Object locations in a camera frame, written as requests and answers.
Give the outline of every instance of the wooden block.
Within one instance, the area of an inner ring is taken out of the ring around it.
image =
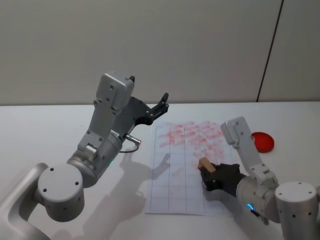
[[[211,162],[206,157],[200,158],[199,160],[198,168],[200,169],[202,167],[205,167],[209,173],[216,171],[215,167],[212,166]]]

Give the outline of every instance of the blue led light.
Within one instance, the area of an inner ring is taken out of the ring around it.
[[[250,203],[248,203],[247,206],[248,206],[248,208],[250,208],[251,210],[255,210],[254,207],[253,207]]]

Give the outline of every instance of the red circular object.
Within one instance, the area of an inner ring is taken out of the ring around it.
[[[257,131],[252,133],[254,145],[259,153],[269,153],[275,147],[274,139],[267,133]]]

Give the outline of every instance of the grid paper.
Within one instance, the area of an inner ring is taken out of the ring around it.
[[[153,172],[146,213],[232,215],[225,207],[231,196],[221,190],[204,191],[198,170],[202,157],[215,164],[234,163],[220,124],[162,122],[155,125],[153,139]]]

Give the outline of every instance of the cable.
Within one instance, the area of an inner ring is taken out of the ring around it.
[[[139,149],[139,146],[138,145],[135,145],[136,148],[133,149],[133,150],[129,150],[129,151],[120,151],[119,153],[121,154],[130,154],[130,153],[134,153],[135,151],[137,151]]]

